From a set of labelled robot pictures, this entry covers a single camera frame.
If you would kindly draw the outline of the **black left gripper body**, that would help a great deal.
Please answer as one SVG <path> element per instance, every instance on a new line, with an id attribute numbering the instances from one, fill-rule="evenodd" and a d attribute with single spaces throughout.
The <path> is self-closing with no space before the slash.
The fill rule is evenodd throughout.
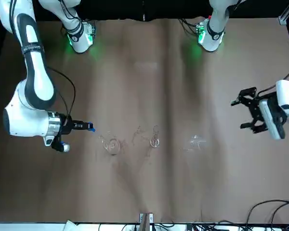
<path id="1" fill-rule="evenodd" d="M 253 104 L 253 118 L 262 116 L 267 126 L 283 126 L 286 123 L 287 116 L 278 105 L 276 94 L 257 96 L 253 99 Z"/>

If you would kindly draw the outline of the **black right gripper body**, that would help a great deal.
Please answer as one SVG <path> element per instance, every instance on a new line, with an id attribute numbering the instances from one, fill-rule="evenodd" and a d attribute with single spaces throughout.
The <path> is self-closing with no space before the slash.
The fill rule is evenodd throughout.
<path id="1" fill-rule="evenodd" d="M 68 135 L 73 128 L 73 120 L 71 115 L 59 114 L 60 117 L 60 129 L 59 135 Z"/>

